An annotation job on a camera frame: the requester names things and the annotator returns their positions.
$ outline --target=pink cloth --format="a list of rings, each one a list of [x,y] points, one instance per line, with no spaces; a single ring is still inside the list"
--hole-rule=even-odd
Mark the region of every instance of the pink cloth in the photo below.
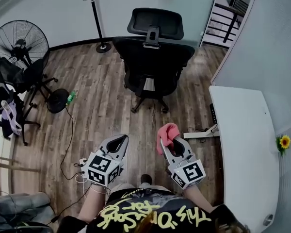
[[[161,148],[161,139],[163,141],[164,146],[169,146],[170,149],[174,148],[173,139],[180,135],[178,126],[174,123],[167,123],[163,127],[159,129],[157,132],[157,143],[156,149],[160,155],[163,155],[163,150]]]

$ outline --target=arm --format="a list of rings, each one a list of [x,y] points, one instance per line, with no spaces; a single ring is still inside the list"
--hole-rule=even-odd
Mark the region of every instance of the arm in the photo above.
[[[204,211],[211,213],[214,207],[206,200],[196,185],[183,191],[184,196]]]
[[[105,205],[106,190],[103,186],[91,184],[87,198],[78,215],[78,219],[90,223]]]

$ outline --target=yellow flower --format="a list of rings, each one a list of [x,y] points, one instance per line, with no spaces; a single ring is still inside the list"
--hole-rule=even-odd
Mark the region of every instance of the yellow flower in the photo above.
[[[287,135],[284,135],[280,139],[280,145],[282,146],[283,149],[287,149],[290,146],[291,139]]]

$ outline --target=wooden floor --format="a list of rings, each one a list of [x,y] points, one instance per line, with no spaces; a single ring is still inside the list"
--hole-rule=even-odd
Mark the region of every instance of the wooden floor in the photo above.
[[[139,185],[140,176],[147,173],[152,176],[154,184],[180,192],[164,172],[165,160],[156,151],[156,134],[168,122],[177,124],[181,133],[191,127],[203,129],[212,126],[208,87],[225,53],[225,49],[207,45],[195,52],[181,74],[176,91],[164,98],[169,105],[169,113],[162,114],[157,101],[146,100],[133,114],[130,109],[136,103],[136,96],[123,87],[124,64],[114,47],[105,54],[96,53],[95,44],[53,51],[45,73],[58,78],[59,82],[50,83],[50,88],[75,90],[77,94],[68,107],[74,118],[74,134],[63,163],[65,175],[70,178],[79,172],[80,169],[73,164],[88,157],[104,138],[124,133],[129,136],[125,170],[113,186],[121,182]],[[51,114],[40,94],[35,102],[38,108],[32,110],[29,119],[39,122],[41,128],[27,126],[29,145],[25,147],[21,137],[17,139],[14,158],[19,165],[38,168],[41,172],[13,171],[13,192],[46,192],[55,213],[59,213],[83,195],[82,184],[74,179],[67,181],[60,170],[71,138],[72,120],[66,110]],[[199,188],[211,204],[223,202],[219,142],[214,138],[189,140],[207,175]],[[83,199],[63,215],[77,215],[82,202]]]

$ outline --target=shoe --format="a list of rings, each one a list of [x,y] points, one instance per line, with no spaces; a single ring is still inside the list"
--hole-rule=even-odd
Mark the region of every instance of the shoe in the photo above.
[[[149,183],[150,185],[152,185],[152,178],[148,174],[141,175],[140,181],[141,181],[141,184]]]

